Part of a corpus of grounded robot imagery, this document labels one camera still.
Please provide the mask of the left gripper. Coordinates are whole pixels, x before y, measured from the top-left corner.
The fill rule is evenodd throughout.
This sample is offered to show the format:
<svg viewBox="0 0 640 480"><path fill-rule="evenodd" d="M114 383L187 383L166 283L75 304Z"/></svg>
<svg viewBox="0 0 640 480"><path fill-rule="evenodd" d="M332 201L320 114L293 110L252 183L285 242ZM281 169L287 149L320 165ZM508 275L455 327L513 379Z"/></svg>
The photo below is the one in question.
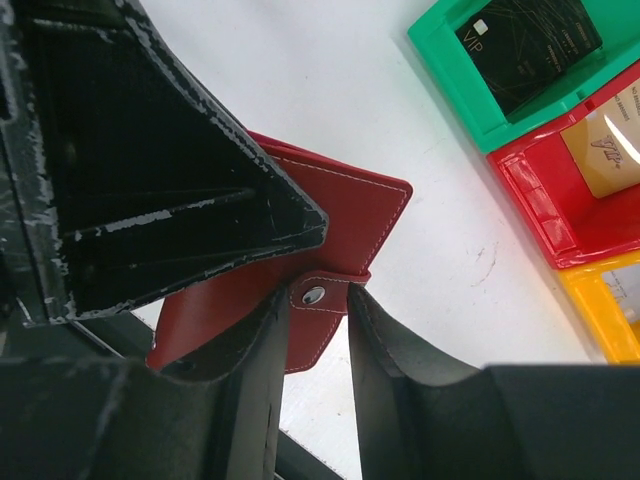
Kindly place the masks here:
<svg viewBox="0 0 640 480"><path fill-rule="evenodd" d="M24 324L133 310L328 224L139 2L1 3L1 255Z"/></svg>

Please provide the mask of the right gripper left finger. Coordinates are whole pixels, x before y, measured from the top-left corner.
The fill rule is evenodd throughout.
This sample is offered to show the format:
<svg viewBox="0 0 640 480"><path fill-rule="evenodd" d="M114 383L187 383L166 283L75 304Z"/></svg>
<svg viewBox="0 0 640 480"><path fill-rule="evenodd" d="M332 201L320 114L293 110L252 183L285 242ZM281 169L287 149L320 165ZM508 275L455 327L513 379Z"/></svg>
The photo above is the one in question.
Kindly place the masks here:
<svg viewBox="0 0 640 480"><path fill-rule="evenodd" d="M1 361L5 479L270 479L287 293L154 371L106 356Z"/></svg>

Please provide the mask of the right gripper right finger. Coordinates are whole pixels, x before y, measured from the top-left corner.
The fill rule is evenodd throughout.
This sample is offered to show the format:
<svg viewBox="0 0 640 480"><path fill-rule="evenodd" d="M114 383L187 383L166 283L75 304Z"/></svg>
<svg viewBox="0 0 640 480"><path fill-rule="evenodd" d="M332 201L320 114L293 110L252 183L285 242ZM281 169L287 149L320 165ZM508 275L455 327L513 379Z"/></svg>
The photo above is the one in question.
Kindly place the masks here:
<svg viewBox="0 0 640 480"><path fill-rule="evenodd" d="M639 370L473 367L348 288L366 479L635 479Z"/></svg>

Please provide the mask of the red leather card holder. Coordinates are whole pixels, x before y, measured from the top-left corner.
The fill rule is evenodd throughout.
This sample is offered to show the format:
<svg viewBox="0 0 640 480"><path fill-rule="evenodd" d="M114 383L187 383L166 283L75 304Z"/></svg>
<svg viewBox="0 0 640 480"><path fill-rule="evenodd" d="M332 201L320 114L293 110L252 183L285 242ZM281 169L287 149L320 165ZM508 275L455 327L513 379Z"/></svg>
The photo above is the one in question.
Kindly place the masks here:
<svg viewBox="0 0 640 480"><path fill-rule="evenodd" d="M313 367L347 313L413 193L405 180L353 167L259 133L252 138L328 214L313 250L244 265L165 298L146 363L161 370L248 315L276 286L289 291L286 373Z"/></svg>

